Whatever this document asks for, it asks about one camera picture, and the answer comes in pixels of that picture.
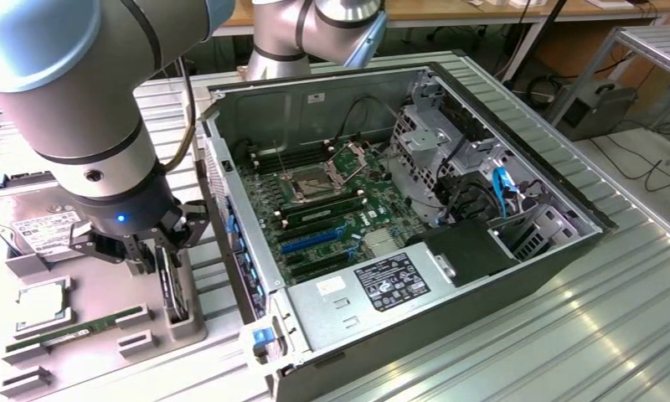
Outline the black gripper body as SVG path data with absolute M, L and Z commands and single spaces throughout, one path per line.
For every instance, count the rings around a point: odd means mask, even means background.
M 165 173 L 165 167 L 154 165 L 125 193 L 102 198 L 73 197 L 96 230 L 113 237 L 133 235 L 144 244 L 146 240 L 156 242 L 156 226 L 168 211 L 181 205 Z

